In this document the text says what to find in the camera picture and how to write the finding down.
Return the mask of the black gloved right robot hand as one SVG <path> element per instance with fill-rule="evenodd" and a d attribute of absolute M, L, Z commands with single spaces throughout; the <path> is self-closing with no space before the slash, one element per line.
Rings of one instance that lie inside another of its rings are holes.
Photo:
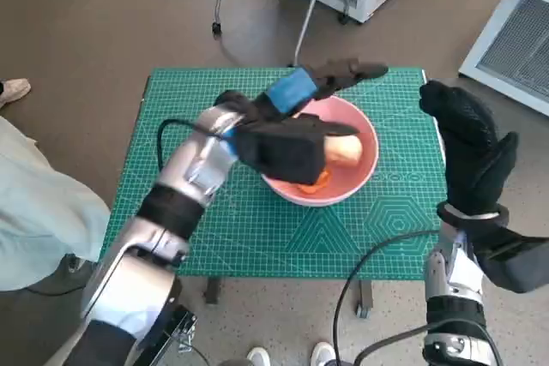
<path fill-rule="evenodd" d="M 470 92 L 428 81 L 420 109 L 437 120 L 446 158 L 447 202 L 468 216 L 495 213 L 516 164 L 518 134 L 498 137 L 486 106 Z"/>

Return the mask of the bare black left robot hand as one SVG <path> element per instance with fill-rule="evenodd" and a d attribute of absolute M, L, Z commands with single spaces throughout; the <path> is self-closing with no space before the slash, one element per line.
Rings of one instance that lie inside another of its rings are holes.
<path fill-rule="evenodd" d="M 361 62 L 356 57 L 328 61 L 316 67 L 303 65 L 254 99 L 226 90 L 214 103 L 243 115 L 246 121 L 280 122 L 302 111 L 312 100 L 327 99 L 362 81 L 380 78 L 388 71 L 384 63 Z"/>

